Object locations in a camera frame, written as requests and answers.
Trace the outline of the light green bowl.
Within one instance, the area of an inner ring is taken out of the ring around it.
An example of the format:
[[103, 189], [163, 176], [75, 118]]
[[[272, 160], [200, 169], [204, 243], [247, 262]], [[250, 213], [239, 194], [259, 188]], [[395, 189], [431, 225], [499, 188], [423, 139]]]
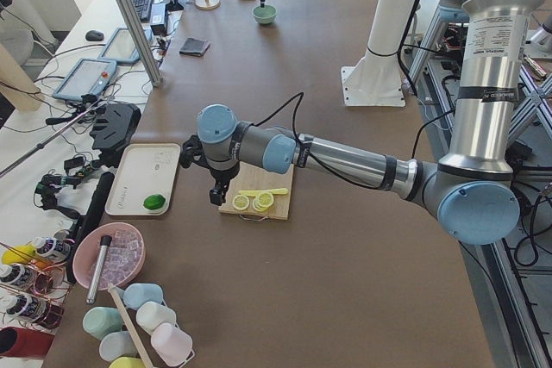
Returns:
[[265, 4], [255, 7], [252, 14], [260, 25], [268, 25], [274, 22], [277, 10], [272, 5]]

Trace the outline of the pink bowl with ice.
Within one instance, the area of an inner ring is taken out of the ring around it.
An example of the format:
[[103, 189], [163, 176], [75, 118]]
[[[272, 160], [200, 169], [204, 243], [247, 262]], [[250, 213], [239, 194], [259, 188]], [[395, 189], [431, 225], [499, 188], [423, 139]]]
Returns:
[[78, 284], [88, 288], [94, 274], [101, 238], [111, 237], [100, 277], [99, 290], [107, 290], [109, 284], [127, 285], [144, 265], [146, 248], [140, 231], [125, 222], [112, 222], [100, 226], [88, 234], [79, 244], [72, 262], [73, 275]]

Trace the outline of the metal tube in bowl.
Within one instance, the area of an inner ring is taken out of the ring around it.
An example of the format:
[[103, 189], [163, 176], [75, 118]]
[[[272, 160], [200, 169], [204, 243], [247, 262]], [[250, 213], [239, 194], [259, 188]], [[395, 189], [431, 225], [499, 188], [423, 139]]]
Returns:
[[95, 265], [94, 272], [91, 277], [91, 282], [88, 288], [87, 296], [85, 302], [88, 305], [93, 305], [97, 298], [97, 292], [100, 285], [100, 280], [102, 277], [102, 272], [104, 268], [104, 263], [107, 257], [107, 252], [109, 250], [112, 237], [110, 235], [104, 235], [100, 239], [100, 246], [97, 255], [97, 262]]

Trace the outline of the single lemon slice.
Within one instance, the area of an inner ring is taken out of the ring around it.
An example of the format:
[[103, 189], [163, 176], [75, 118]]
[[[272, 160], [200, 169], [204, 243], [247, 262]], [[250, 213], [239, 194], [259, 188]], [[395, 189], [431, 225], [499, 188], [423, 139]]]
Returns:
[[236, 211], [245, 211], [249, 208], [250, 200], [248, 196], [237, 194], [232, 199], [232, 207]]

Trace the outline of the green lime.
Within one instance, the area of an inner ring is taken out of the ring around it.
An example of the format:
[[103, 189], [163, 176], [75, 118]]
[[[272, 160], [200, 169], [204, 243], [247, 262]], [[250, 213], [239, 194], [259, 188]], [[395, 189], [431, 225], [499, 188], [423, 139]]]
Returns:
[[153, 194], [147, 196], [143, 200], [143, 207], [149, 211], [159, 210], [164, 207], [166, 198], [161, 194]]

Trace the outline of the cream tray with bear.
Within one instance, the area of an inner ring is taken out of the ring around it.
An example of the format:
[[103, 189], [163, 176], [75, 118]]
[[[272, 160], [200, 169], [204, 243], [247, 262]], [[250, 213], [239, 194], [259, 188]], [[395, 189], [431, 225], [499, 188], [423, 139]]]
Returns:
[[[175, 143], [131, 144], [123, 152], [104, 211], [113, 216], [155, 216], [167, 212], [179, 164]], [[153, 194], [166, 198], [163, 208], [149, 211], [143, 200]]]

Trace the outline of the folded grey cloth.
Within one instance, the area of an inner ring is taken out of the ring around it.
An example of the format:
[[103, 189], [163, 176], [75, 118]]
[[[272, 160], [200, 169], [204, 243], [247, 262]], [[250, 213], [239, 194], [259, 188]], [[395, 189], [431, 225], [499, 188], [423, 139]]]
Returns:
[[182, 55], [201, 57], [204, 56], [209, 47], [210, 42], [207, 40], [188, 37], [179, 49], [179, 53]]

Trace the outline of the pastel blue cup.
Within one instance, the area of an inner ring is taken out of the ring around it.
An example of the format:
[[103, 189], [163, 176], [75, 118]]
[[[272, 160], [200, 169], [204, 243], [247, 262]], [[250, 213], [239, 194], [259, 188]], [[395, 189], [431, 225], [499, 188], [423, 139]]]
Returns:
[[137, 310], [146, 302], [162, 304], [163, 301], [163, 289], [158, 284], [131, 284], [123, 293], [123, 303], [127, 308], [131, 308], [134, 310]]

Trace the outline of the white cup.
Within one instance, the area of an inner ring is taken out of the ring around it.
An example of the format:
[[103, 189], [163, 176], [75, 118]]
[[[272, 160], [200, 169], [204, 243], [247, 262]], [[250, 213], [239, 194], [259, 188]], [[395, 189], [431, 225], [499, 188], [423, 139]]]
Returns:
[[177, 316], [174, 310], [163, 304], [148, 301], [143, 303], [136, 312], [137, 324], [148, 334], [151, 334], [159, 325], [169, 323], [177, 324]]

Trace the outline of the pink cup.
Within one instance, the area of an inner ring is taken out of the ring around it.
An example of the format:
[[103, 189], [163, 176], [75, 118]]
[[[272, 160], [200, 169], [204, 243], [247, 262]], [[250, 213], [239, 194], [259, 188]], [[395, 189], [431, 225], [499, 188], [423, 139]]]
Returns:
[[150, 342], [161, 359], [171, 367], [182, 365], [193, 348], [192, 337], [168, 322], [160, 324], [152, 332]]

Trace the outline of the blue teach pendant tablet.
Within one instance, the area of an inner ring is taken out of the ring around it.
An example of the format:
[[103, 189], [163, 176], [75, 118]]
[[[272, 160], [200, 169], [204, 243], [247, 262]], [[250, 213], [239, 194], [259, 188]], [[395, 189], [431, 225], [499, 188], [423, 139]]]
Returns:
[[112, 59], [80, 59], [64, 77], [52, 97], [81, 102], [82, 96], [99, 96], [116, 74], [117, 63]]

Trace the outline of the pastel green cup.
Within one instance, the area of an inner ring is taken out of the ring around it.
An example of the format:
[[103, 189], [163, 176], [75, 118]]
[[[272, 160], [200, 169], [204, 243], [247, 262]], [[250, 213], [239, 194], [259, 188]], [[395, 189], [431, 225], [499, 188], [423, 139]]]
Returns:
[[88, 334], [102, 340], [108, 334], [121, 331], [123, 320], [115, 308], [94, 307], [86, 312], [82, 325]]

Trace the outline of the black computer mouse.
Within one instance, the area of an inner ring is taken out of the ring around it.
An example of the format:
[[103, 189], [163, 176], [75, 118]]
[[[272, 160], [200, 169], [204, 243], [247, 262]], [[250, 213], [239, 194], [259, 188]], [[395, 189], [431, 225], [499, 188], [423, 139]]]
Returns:
[[97, 30], [90, 30], [85, 34], [85, 39], [87, 41], [102, 41], [104, 34]]

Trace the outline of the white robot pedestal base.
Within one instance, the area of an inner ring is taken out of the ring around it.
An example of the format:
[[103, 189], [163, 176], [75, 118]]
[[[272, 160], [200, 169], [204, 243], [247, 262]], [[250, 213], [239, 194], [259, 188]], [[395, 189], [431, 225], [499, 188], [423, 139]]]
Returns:
[[397, 53], [416, 0], [378, 0], [363, 58], [342, 68], [342, 93], [349, 107], [403, 107]]

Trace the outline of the aluminium frame post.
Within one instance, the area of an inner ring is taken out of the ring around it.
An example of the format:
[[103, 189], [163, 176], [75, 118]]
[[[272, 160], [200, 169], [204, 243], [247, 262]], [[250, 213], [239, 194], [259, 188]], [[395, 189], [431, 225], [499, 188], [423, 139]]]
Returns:
[[157, 62], [152, 55], [146, 35], [132, 0], [116, 0], [117, 6], [121, 12], [122, 18], [127, 25], [130, 36], [135, 44], [141, 63], [148, 75], [149, 81], [153, 87], [158, 87], [162, 83]]

